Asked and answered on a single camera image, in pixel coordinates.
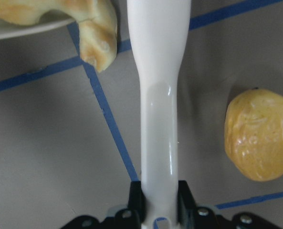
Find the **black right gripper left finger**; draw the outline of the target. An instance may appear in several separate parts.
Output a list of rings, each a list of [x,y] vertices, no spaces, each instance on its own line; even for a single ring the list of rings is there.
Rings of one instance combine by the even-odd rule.
[[[130,183],[127,209],[130,216],[126,218],[126,229],[140,229],[146,219],[146,201],[140,181]]]

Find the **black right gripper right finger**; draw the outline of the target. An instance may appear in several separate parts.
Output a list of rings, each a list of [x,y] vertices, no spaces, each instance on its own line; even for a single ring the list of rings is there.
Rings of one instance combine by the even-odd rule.
[[[200,229],[202,215],[186,181],[178,182],[178,223],[181,229]]]

